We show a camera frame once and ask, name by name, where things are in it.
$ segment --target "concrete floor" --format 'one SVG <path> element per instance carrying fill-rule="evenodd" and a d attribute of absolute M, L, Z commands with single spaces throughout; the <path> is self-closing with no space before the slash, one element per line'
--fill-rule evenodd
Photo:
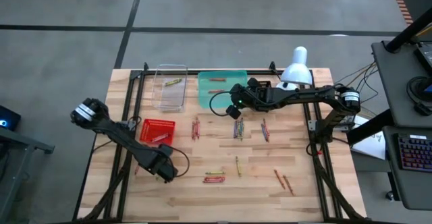
<path fill-rule="evenodd" d="M 125 26 L 132 2 L 0 0 L 0 24 Z M 275 61 L 283 67 L 301 45 L 309 51 L 309 67 L 330 67 L 338 80 L 373 61 L 371 43 L 391 39 L 366 36 L 367 31 L 398 31 L 405 24 L 395 0 L 141 0 L 134 26 L 364 31 L 365 36 L 133 32 L 121 65 L 267 67 Z M 122 37 L 123 32 L 0 30 L 0 104 L 23 116 L 21 134 L 56 145 L 53 155 L 34 157 L 16 219 L 72 218 L 95 135 L 72 125 L 69 114 L 86 97 L 104 99 Z M 379 96 L 364 106 L 376 113 L 387 109 L 378 74 L 368 82 Z M 361 96 L 370 95 L 364 89 Z M 432 218 L 384 200 L 385 173 L 358 177 L 370 218 L 405 223 Z"/>

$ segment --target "wooden table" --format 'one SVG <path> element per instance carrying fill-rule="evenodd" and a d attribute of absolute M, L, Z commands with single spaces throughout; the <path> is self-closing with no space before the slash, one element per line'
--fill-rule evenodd
<path fill-rule="evenodd" d="M 333 84 L 329 69 L 313 69 L 313 72 L 317 86 Z M 122 117 L 129 74 L 129 69 L 115 69 L 111 76 L 105 103 L 112 120 L 119 121 Z M 270 80 L 273 86 L 278 82 L 275 76 L 255 78 Z M 322 221 L 313 162 L 305 151 L 308 134 L 302 105 L 269 113 L 243 110 L 244 139 L 239 141 L 233 139 L 231 117 L 218 117 L 199 106 L 197 76 L 188 76 L 183 113 L 162 113 L 152 107 L 152 82 L 152 76 L 146 77 L 140 116 L 176 122 L 173 146 L 189 156 L 190 170 L 184 177 L 164 184 L 143 169 L 134 175 L 137 162 L 133 160 L 124 221 Z M 320 106 L 325 117 L 331 107 Z M 201 122 L 201 137 L 193 141 L 191 125 L 195 116 Z M 265 142 L 261 131 L 263 118 L 270 131 L 270 143 Z M 141 127 L 138 126 L 137 139 Z M 341 133 L 334 136 L 346 139 Z M 97 136 L 95 147 L 106 141 L 106 136 Z M 338 188 L 356 211 L 366 216 L 348 145 L 333 141 L 329 149 Z M 115 144 L 108 144 L 93 154 L 78 217 L 89 213 L 107 189 L 114 152 Z M 236 156 L 240 159 L 242 177 L 237 174 Z M 174 152 L 172 160 L 179 173 L 185 170 L 186 160 L 182 155 Z M 280 186 L 274 169 L 287 175 L 294 196 Z M 206 171 L 218 170 L 226 172 L 225 183 L 202 183 Z M 326 195 L 334 217 L 327 186 Z"/>

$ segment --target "rgb keyboard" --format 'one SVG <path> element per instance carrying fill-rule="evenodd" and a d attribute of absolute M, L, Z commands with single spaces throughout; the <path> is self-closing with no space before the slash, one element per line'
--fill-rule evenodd
<path fill-rule="evenodd" d="M 402 169 L 432 172 L 432 140 L 398 135 Z"/>

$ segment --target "red plastic basket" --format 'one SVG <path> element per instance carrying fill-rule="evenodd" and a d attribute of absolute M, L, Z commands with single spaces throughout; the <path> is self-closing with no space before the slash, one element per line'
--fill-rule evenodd
<path fill-rule="evenodd" d="M 142 125 L 140 140 L 148 144 L 167 144 L 171 146 L 174 137 L 174 128 L 176 127 L 174 121 L 166 121 L 159 119 L 145 119 Z M 152 140 L 163 134 L 169 134 L 168 137 L 158 141 Z"/>

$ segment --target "lamp shade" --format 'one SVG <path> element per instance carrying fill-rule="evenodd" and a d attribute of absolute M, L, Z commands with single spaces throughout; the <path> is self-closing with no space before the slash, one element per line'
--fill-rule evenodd
<path fill-rule="evenodd" d="M 311 85 L 312 75 L 306 66 L 308 51 L 304 47 L 294 49 L 292 63 L 289 65 L 281 76 L 282 82 L 291 82 L 295 84 Z"/>

